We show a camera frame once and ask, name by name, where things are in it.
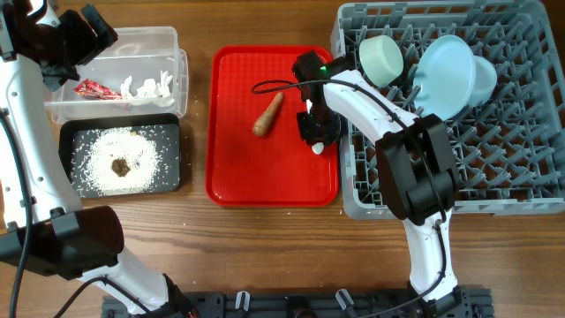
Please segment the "red snack wrapper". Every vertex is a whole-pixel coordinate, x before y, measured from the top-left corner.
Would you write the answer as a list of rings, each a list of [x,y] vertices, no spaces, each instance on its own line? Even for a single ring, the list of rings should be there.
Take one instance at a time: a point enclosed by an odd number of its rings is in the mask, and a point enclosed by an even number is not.
[[[101,85],[93,80],[85,79],[80,82],[73,91],[77,95],[86,97],[94,97],[102,100],[122,100],[123,97],[104,85]]]

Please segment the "brown carrot piece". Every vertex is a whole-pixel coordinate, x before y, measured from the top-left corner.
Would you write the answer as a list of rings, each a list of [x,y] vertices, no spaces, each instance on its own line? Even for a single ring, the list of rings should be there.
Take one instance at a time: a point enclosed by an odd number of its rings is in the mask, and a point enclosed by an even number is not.
[[[277,111],[283,102],[283,98],[283,92],[277,93],[265,111],[257,118],[252,128],[252,133],[255,136],[264,137],[267,135]]]

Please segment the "green bowl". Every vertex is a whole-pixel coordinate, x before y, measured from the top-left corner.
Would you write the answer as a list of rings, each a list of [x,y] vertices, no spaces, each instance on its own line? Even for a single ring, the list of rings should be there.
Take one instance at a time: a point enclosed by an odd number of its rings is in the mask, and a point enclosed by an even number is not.
[[[366,77],[385,87],[403,72],[403,56],[395,41],[386,35],[364,39],[359,44],[359,60]]]

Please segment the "white tissue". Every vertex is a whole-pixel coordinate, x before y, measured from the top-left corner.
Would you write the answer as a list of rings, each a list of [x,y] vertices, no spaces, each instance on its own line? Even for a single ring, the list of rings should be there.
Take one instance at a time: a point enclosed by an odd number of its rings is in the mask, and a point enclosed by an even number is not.
[[[140,106],[150,103],[150,99],[157,98],[155,104],[159,107],[169,107],[174,103],[174,97],[170,91],[170,82],[173,76],[168,72],[160,71],[160,81],[146,79],[135,95],[131,93],[132,76],[129,76],[120,85],[120,95],[123,100],[128,101],[131,106]]]

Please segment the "light blue plate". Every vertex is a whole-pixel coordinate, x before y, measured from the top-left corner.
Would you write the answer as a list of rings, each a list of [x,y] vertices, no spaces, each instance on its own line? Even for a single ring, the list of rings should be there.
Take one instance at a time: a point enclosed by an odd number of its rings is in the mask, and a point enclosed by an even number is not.
[[[476,66],[471,48],[455,35],[436,39],[420,58],[412,85],[419,91],[414,105],[421,117],[448,120],[467,104],[475,84]]]

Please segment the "dark food scrap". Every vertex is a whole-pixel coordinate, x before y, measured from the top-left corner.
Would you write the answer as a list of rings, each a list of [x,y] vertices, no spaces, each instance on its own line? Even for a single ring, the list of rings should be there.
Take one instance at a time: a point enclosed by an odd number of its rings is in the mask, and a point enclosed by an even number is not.
[[[131,170],[124,158],[114,160],[111,164],[111,169],[120,178],[125,177]]]

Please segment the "light blue bowl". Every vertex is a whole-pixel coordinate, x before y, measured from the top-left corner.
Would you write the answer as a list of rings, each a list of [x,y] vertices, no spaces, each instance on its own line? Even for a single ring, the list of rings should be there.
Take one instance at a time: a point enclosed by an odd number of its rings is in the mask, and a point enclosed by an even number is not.
[[[490,98],[497,84],[497,72],[488,60],[484,57],[474,57],[476,75],[471,95],[467,104],[471,107],[478,107],[485,104]]]

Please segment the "white plastic spoon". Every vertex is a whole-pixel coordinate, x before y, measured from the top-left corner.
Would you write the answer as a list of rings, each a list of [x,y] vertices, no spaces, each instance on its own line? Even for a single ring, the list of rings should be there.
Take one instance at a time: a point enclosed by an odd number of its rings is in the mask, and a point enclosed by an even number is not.
[[[322,142],[318,142],[318,143],[311,146],[312,151],[316,155],[320,155],[323,152],[324,148],[325,148],[325,146]]]

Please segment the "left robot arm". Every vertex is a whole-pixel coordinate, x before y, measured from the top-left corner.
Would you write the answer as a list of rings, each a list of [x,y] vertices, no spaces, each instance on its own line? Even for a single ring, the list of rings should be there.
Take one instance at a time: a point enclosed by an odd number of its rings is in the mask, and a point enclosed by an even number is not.
[[[92,5],[51,13],[48,2],[1,4],[1,260],[16,268],[9,307],[17,313],[25,272],[95,285],[138,317],[194,317],[197,307],[165,274],[124,244],[116,212],[85,208],[66,175],[49,127],[43,89],[79,78],[117,41]]]

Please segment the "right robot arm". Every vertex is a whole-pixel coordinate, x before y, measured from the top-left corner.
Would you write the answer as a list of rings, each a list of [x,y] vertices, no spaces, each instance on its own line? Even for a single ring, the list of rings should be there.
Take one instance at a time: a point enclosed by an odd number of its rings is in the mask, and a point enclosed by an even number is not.
[[[292,73],[308,105],[298,113],[307,145],[333,144],[346,121],[373,143],[382,198],[409,245],[413,298],[403,306],[418,305],[429,317],[468,312],[451,265],[449,223],[461,179],[443,121],[397,107],[343,57],[325,63],[309,51]]]

